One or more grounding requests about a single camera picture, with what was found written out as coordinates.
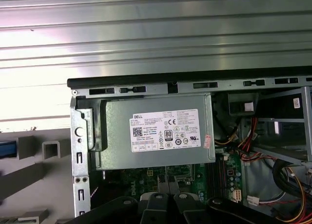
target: yellow wire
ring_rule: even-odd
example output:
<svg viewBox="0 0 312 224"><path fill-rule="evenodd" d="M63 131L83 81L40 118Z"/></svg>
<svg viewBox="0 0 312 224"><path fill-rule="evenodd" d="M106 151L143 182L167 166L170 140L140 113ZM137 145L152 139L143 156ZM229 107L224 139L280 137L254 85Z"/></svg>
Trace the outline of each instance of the yellow wire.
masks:
<svg viewBox="0 0 312 224"><path fill-rule="evenodd" d="M312 218L307 220L307 221L305 221L305 222L303 222L303 223L299 223L299 224L307 224L307 223L311 223L311 222L312 222Z"/></svg>
<svg viewBox="0 0 312 224"><path fill-rule="evenodd" d="M245 143L245 141L248 139L248 137L249 137L249 136L247 136L247 137L239 144L239 146L237 146L237 147L238 147L238 148L241 147L241 146Z"/></svg>
<svg viewBox="0 0 312 224"><path fill-rule="evenodd" d="M217 144L220 144L220 145L227 145L228 143L230 143L230 142L235 138L235 134L236 134L236 132L229 138L229 141L228 141L228 142L221 143L221 142L219 142L219 141L217 141L217 140L215 140L215 142L216 142Z"/></svg>
<svg viewBox="0 0 312 224"><path fill-rule="evenodd" d="M287 169L291 172L291 174L294 174L293 170L292 170L290 167L287 167ZM293 218L293 219L291 219L291 220L287 220L287 221L285 221L285 220L282 220L282 219L276 218L276 219L279 219L280 221L283 221L283 222L285 222L285 223L291 223L291 222L295 221L297 218L299 218L299 217L300 217L300 215L302 214L303 210L304 210L304 205L305 205L305 204L304 204L304 202L305 202L305 194L304 194L304 191L303 191L302 185L301 185L301 183L300 183L299 179L297 178L297 176L294 176L294 177L295 177L295 179L296 179L296 181L297 181L298 185L300 186L300 190L301 190L301 193L302 193L302 203L301 203L301 209L300 209L299 214L298 214L295 218Z"/></svg>

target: barcode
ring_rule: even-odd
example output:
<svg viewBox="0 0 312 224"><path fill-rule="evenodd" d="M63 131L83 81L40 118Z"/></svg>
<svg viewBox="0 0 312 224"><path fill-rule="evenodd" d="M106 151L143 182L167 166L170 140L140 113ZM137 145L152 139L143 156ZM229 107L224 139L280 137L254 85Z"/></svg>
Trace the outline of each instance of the barcode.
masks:
<svg viewBox="0 0 312 224"><path fill-rule="evenodd" d="M142 128L133 128L133 136L134 137L143 136Z"/></svg>
<svg viewBox="0 0 312 224"><path fill-rule="evenodd" d="M295 98L295 99L293 100L293 107L294 107L295 109L299 109L299 108L300 108L300 100L299 100L299 98Z"/></svg>

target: metal bracket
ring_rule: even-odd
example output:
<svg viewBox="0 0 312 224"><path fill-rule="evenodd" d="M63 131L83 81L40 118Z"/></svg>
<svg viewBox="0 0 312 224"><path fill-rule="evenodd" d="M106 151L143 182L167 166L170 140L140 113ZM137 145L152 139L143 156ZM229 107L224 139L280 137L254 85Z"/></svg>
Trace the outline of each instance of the metal bracket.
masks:
<svg viewBox="0 0 312 224"><path fill-rule="evenodd" d="M93 148L92 109L76 110L71 100L71 148L75 217L91 209L88 149Z"/></svg>

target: power connector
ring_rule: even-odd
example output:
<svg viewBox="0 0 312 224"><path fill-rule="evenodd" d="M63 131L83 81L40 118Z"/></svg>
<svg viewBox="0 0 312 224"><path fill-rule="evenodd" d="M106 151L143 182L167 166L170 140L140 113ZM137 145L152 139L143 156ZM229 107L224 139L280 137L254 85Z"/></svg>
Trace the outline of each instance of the power connector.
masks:
<svg viewBox="0 0 312 224"><path fill-rule="evenodd" d="M240 189L235 189L232 193L234 200L240 202L242 200L242 191Z"/></svg>

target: screw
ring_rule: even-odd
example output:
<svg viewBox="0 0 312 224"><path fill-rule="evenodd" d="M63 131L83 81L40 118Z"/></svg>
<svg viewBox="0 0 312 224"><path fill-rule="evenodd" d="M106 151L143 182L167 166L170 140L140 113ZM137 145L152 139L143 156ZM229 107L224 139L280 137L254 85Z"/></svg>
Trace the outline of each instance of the screw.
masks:
<svg viewBox="0 0 312 224"><path fill-rule="evenodd" d="M222 204L222 200L220 200L220 199L214 199L214 200L213 200L213 203L216 204L216 205L220 205L220 204Z"/></svg>
<svg viewBox="0 0 312 224"><path fill-rule="evenodd" d="M186 195L186 194L181 194L181 195L179 195L179 197L180 197L181 199L186 199L186 198L187 198L187 195Z"/></svg>

